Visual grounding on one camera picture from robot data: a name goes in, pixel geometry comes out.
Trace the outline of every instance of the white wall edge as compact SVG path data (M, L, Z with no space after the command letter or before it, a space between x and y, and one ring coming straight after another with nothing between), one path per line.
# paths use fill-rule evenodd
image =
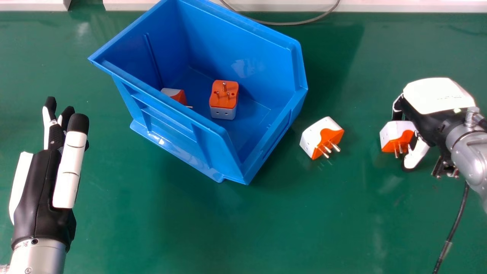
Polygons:
M227 0L239 11L325 11L334 0ZM158 0L104 0L108 11L146 11ZM342 0L338 12L487 13L487 0Z
M0 0L0 11L67 11L71 0Z

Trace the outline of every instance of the blue storage container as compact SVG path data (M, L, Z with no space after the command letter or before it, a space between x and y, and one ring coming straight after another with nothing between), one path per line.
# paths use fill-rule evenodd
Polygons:
M206 0L160 1L89 60L113 77L134 131L217 182L250 183L308 90L296 40ZM211 118L216 79L240 85L234 120Z

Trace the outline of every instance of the gray cable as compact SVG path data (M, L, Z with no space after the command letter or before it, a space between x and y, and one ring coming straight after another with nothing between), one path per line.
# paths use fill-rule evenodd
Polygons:
M227 7L229 10L234 11L236 13L239 13L232 6L230 6L227 2L225 2L225 0L220 0L220 2L225 7ZM333 7L331 7L326 12L324 12L324 13L316 16L316 17L313 17L311 19L307 19L307 20L303 20L303 21L297 21L297 22L268 22L268 21L262 21L262 20L253 19L253 18L250 18L250 17L245 16L245 15L244 16L247 17L247 18L249 18L249 19L254 20L257 23L261 23L261 24L264 24L264 25L271 25L271 26L296 26L296 25L303 25L303 24L312 23L312 22L315 22L315 21L320 20L321 18L327 16L332 11L334 11L338 7L338 4L340 4L340 0L337 0L336 3L333 5Z

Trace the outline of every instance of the green tabletop surface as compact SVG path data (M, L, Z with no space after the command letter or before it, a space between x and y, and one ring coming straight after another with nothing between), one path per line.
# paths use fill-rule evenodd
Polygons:
M42 149L41 107L55 96L91 122L66 274L431 273L463 181L431 177L436 148L402 172L378 133L420 78L450 77L487 110L487 15L332 13L276 27L301 43L309 93L245 186L216 183L130 130L112 79L88 62L141 14L76 3L0 13L0 263L12 253L19 153ZM325 116L345 130L342 152L312 161L301 132ZM487 215L470 194L441 274L487 273Z

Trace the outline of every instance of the robotic arm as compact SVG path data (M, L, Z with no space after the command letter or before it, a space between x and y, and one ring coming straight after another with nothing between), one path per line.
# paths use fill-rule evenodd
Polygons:
M61 274L75 237L76 200L84 152L88 149L88 117L68 107L56 119L56 100L42 108L44 150L22 152L9 203L14 225L8 274Z
M487 212L487 122L472 96L449 78L409 83L393 103L392 121L380 131L383 152L404 154L402 168L413 171L430 147L440 157L436 178L462 174Z

